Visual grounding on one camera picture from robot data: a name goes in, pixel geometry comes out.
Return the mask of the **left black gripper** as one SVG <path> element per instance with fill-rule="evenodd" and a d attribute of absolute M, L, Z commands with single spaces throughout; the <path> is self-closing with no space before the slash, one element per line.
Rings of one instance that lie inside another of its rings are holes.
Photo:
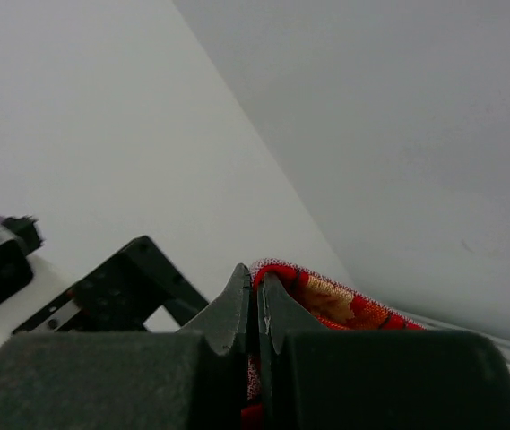
<path fill-rule="evenodd" d="M 179 326 L 208 305 L 149 236 L 139 236 L 13 332 L 145 331 L 164 308 Z"/>

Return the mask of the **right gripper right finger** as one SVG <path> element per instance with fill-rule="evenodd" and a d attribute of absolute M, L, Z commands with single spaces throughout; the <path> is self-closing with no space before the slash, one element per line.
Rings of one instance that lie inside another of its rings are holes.
<path fill-rule="evenodd" d="M 265 273 L 257 290 L 261 353 L 280 354 L 284 340 L 295 332 L 321 332 L 326 327 L 283 287 L 274 273 Z"/>

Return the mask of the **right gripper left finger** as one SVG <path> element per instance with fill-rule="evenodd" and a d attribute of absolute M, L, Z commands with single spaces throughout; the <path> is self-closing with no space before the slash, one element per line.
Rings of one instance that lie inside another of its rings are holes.
<path fill-rule="evenodd" d="M 239 263 L 222 292 L 177 333 L 202 334 L 218 355 L 245 354 L 249 337 L 251 275 Z"/>

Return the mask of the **red patterned pillowcase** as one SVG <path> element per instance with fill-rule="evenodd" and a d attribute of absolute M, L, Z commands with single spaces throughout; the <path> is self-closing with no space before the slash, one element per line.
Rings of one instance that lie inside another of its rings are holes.
<path fill-rule="evenodd" d="M 265 274 L 276 275 L 287 292 L 322 325 L 332 330 L 425 330 L 353 288 L 315 271 L 278 259 L 262 259 L 249 269 L 256 292 Z M 263 429 L 260 359 L 249 356 L 247 404 L 241 411 L 241 429 Z"/>

